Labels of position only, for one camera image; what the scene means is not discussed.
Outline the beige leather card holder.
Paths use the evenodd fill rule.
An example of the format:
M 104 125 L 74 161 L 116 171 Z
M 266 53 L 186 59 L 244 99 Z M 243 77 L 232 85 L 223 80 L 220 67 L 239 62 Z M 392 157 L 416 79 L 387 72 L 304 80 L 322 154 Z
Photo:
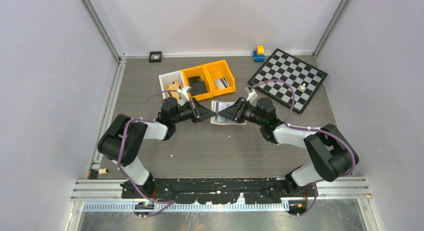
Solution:
M 223 116 L 218 115 L 218 113 L 231 105 L 233 105 L 234 102 L 223 102 L 223 101 L 211 101 L 211 109 L 213 112 L 216 113 L 216 116 L 212 117 L 210 119 L 210 123 L 214 125 L 239 125 L 239 126 L 245 126 L 247 125 L 247 121 L 244 121 L 242 123 L 237 123 L 235 121 L 232 121 L 230 119 L 227 119 Z

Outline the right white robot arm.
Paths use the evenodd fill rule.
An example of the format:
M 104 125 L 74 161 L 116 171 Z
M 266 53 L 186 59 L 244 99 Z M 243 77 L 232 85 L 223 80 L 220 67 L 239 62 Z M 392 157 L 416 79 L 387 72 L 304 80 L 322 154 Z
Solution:
M 260 98 L 252 105 L 240 97 L 218 115 L 236 123 L 247 121 L 258 125 L 268 142 L 307 150 L 311 162 L 285 176 L 285 189 L 291 196 L 299 196 L 308 184 L 321 180 L 332 182 L 350 175 L 359 163 L 358 155 L 335 125 L 302 127 L 283 122 L 269 98 Z

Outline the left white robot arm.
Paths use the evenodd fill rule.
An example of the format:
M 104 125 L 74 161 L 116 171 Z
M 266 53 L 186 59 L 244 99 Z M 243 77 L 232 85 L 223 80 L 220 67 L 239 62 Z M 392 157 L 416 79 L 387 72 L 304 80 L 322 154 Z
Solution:
M 109 160 L 133 181 L 134 191 L 141 198 L 153 193 L 153 175 L 138 158 L 144 140 L 167 141 L 176 131 L 176 124 L 187 120 L 199 123 L 216 116 L 217 113 L 201 105 L 195 98 L 180 105 L 176 98 L 163 100 L 155 120 L 131 118 L 119 114 L 102 135 L 97 151 Z

